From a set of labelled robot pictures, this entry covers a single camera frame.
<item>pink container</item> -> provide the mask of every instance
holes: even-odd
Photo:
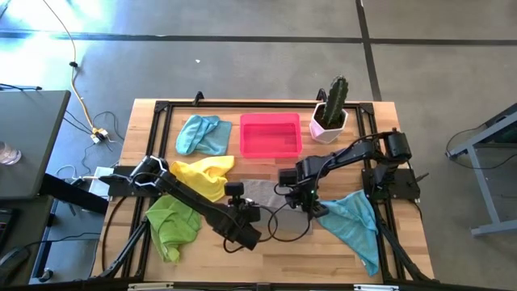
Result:
[[[300,152],[297,113],[241,115],[241,154],[245,158],[293,158]]]

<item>blue cloth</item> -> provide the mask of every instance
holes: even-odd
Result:
[[[182,155],[192,154],[194,150],[225,155],[231,130],[232,123],[221,120],[219,116],[193,115],[179,132],[176,150]]]
[[[317,221],[357,253],[369,276],[379,272],[375,213],[364,191],[354,192],[341,200],[320,202],[330,212]]]

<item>gray floor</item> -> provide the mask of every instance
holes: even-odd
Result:
[[[0,19],[0,30],[61,31],[45,6],[33,1],[24,5],[27,1],[12,0]],[[353,0],[49,3],[74,32],[361,36]],[[516,0],[363,3],[371,37],[517,39]],[[76,43],[82,67],[79,91],[92,114],[113,111],[122,133],[135,98],[185,98],[201,90],[207,98],[313,99],[333,76],[345,74],[351,84],[350,100],[372,100],[361,44]],[[0,39],[0,48],[2,82],[69,89],[69,41],[45,36]],[[473,171],[450,163],[443,152],[452,134],[478,126],[517,100],[517,47],[373,45],[372,51],[382,99],[396,102],[414,152],[413,166],[418,173],[431,173],[421,184],[422,211],[436,277],[448,283],[514,289],[517,235],[471,237],[471,227],[489,222],[481,192]],[[71,100],[69,111],[84,120],[77,100]],[[98,122],[111,130],[110,118],[100,117]],[[84,172],[81,159],[89,144],[86,134],[63,124],[48,172],[64,164]],[[111,165],[120,155],[118,145],[113,144],[112,150],[91,148],[86,164]],[[505,196],[512,195],[511,185],[505,188]],[[515,207],[509,206],[515,202],[503,200],[504,217],[515,215]],[[61,278],[87,276],[82,272]]]

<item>lime green towel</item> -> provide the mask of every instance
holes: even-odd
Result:
[[[171,195],[158,199],[145,213],[151,223],[151,238],[164,262],[179,261],[178,247],[195,240],[201,216]]]

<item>white geometric planter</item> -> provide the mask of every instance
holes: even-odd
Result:
[[[345,124],[347,123],[348,113],[345,109],[342,110],[343,115],[345,116],[345,120],[343,122],[343,126],[340,129],[324,129],[315,119],[314,115],[316,114],[316,110],[325,103],[318,103],[314,108],[313,116],[310,119],[309,130],[310,136],[317,142],[321,142],[323,144],[331,143],[338,135],[345,129]]]

